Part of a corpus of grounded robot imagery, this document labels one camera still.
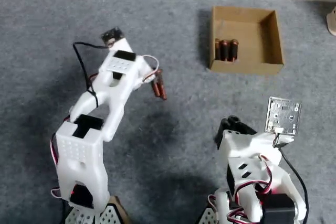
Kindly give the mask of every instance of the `cardboard box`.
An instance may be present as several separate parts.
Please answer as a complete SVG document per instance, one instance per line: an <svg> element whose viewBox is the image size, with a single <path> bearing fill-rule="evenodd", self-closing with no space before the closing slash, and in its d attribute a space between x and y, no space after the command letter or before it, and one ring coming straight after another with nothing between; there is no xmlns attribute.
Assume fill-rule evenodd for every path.
<svg viewBox="0 0 336 224"><path fill-rule="evenodd" d="M127 212L125 211L124 207L121 205L120 200L117 196L112 196L110 198L109 203L115 204L115 206L117 207L118 212L120 214L120 217L123 221L123 224L131 224L131 220L130 220Z"/></svg>
<svg viewBox="0 0 336 224"><path fill-rule="evenodd" d="M215 60L215 39L237 39L238 60ZM284 66L275 10L214 6L209 68L216 72L277 74Z"/></svg>

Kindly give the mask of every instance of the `copper-colored battery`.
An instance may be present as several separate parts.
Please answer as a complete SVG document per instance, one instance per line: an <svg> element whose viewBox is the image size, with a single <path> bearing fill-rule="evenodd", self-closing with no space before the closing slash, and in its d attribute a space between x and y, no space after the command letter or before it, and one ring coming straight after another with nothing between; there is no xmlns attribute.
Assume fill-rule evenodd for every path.
<svg viewBox="0 0 336 224"><path fill-rule="evenodd" d="M238 45L239 42L236 39L233 39L231 41L231 46L230 46L230 59L232 59L232 61L237 60L238 58Z"/></svg>
<svg viewBox="0 0 336 224"><path fill-rule="evenodd" d="M153 88L155 96L156 97L160 97L161 94L160 94L158 83L156 82L156 80L153 80L151 83L152 83L152 88Z"/></svg>
<svg viewBox="0 0 336 224"><path fill-rule="evenodd" d="M219 39L215 39L215 60L221 60Z"/></svg>
<svg viewBox="0 0 336 224"><path fill-rule="evenodd" d="M227 40L222 40L221 44L221 53L220 53L220 60L226 61L229 58L229 42Z"/></svg>
<svg viewBox="0 0 336 224"><path fill-rule="evenodd" d="M159 87L161 98L163 100L167 100L167 94L166 94L166 90L164 89L164 85L163 85L163 78L162 78L162 70L161 69L159 69L157 71L157 77L158 77L158 87Z"/></svg>

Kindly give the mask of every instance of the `gray carpet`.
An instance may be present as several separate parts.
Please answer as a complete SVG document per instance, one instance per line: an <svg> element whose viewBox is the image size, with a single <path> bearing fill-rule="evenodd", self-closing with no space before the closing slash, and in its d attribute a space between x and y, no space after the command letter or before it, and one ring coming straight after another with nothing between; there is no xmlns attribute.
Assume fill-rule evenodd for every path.
<svg viewBox="0 0 336 224"><path fill-rule="evenodd" d="M206 69L213 5L278 10L286 58L279 75ZM325 23L334 5L0 0L0 223L58 223L61 203L49 192L57 185L49 138L85 89L71 43L100 44L99 35L116 25L135 52L160 59L169 97L156 99L150 86L133 93L115 138L104 145L109 190L134 223L193 224L207 194L226 186L213 142L221 118L234 114L262 131L270 95L302 101L299 136L285 152L309 190L308 223L334 223L336 37ZM106 52L80 50L94 73Z"/></svg>

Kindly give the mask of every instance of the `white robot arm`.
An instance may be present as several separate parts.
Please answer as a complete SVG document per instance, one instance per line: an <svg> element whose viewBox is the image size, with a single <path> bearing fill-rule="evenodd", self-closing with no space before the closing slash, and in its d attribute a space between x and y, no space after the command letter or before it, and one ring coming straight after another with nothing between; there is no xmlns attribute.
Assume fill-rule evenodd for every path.
<svg viewBox="0 0 336 224"><path fill-rule="evenodd" d="M199 223L207 213L216 214L214 224L299 224L306 219L305 201L289 174L278 166L279 148L293 142L297 134L300 108L299 103L271 97L263 133L235 116L222 120L216 143L227 167L229 191L220 188L210 195L212 208Z"/></svg>
<svg viewBox="0 0 336 224"><path fill-rule="evenodd" d="M87 218L86 223L93 223L88 220L94 216L96 223L104 223L100 214L105 211L110 194L103 163L103 141L112 140L131 92L154 81L159 67L157 61L153 70L144 60L151 56L134 54L117 28L107 35L105 42L110 52L91 83L91 90L81 95L70 110L69 121L64 121L56 132L60 195L78 213L72 223L82 223L82 217ZM105 122L89 116L102 104L109 106Z"/></svg>

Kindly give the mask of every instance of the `perforated metal plate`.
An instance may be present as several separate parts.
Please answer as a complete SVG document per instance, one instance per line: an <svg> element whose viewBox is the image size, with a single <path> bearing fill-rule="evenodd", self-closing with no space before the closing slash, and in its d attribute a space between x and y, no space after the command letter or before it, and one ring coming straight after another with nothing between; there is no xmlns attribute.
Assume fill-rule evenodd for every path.
<svg viewBox="0 0 336 224"><path fill-rule="evenodd" d="M94 215L88 212L73 209L65 221L66 224L97 224ZM99 224L122 224L114 205L108 205L101 214Z"/></svg>
<svg viewBox="0 0 336 224"><path fill-rule="evenodd" d="M270 97L265 132L295 136L298 134L301 104L295 101Z"/></svg>
<svg viewBox="0 0 336 224"><path fill-rule="evenodd" d="M216 214L212 208L208 207L204 210L198 224L217 224Z"/></svg>

